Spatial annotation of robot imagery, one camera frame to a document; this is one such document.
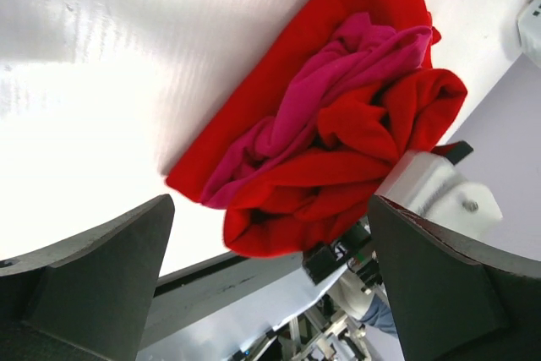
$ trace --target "folded red fabric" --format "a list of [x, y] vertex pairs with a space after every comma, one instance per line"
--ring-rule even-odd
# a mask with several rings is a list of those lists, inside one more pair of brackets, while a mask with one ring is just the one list
[[[424, 0], [309, 0], [223, 108], [184, 153], [167, 184], [199, 202], [229, 146], [266, 116], [276, 115], [288, 84], [347, 17], [367, 12], [376, 25], [431, 26]], [[430, 52], [424, 67], [430, 67]]]
[[432, 39], [423, 25], [396, 31], [357, 13], [311, 57], [287, 87], [275, 116], [263, 118], [236, 139], [210, 176], [201, 204], [226, 209], [250, 179], [306, 150], [317, 113], [339, 95], [376, 81], [390, 84], [419, 68]]
[[432, 150], [467, 91], [444, 69], [420, 69], [387, 89], [372, 84], [318, 115], [304, 153], [253, 179], [233, 198], [225, 244], [252, 257], [312, 249], [341, 236], [406, 150]]

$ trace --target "red towel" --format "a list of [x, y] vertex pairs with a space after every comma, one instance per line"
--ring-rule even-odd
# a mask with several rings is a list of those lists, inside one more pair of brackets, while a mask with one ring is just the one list
[[[265, 116], [276, 115], [291, 79], [340, 23], [358, 12], [368, 12], [374, 24], [397, 30], [432, 25], [424, 0], [310, 0], [172, 169], [167, 184], [199, 202], [231, 143]], [[429, 55], [428, 51], [424, 67], [430, 66]]]
[[246, 256], [312, 249], [341, 236], [406, 150], [432, 150], [466, 97], [444, 69], [421, 69], [380, 90], [341, 96], [318, 115], [319, 138], [304, 153], [247, 183], [233, 198], [225, 244]]
[[201, 203], [226, 209], [250, 179], [306, 150], [322, 107], [351, 89], [379, 80], [391, 84], [418, 69], [431, 40], [432, 30], [425, 25], [395, 31], [372, 25], [366, 13], [349, 17], [290, 82], [276, 116], [264, 118], [230, 145]]

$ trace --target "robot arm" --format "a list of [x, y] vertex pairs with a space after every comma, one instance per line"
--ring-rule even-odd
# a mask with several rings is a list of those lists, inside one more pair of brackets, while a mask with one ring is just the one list
[[[443, 156], [427, 152], [409, 151], [376, 194], [476, 240], [502, 219], [489, 188], [468, 181]], [[328, 294], [355, 320], [364, 318], [374, 300], [374, 292], [351, 271], [346, 271]]]

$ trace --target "pink cloth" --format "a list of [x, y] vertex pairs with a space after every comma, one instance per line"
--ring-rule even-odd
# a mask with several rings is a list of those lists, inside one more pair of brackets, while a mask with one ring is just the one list
[[287, 87], [275, 117], [238, 138], [210, 176], [201, 204], [225, 209], [250, 179], [305, 150], [315, 135], [316, 115], [338, 96], [375, 81], [385, 84], [421, 66], [432, 30], [417, 26], [396, 32], [354, 14], [311, 57]]

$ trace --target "metal bolt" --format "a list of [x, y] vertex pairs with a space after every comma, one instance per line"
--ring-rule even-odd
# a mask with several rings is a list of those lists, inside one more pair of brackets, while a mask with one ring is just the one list
[[467, 211], [469, 211], [470, 213], [475, 213], [476, 211], [479, 210], [479, 205], [474, 200], [464, 200], [462, 202], [462, 207], [466, 209]]

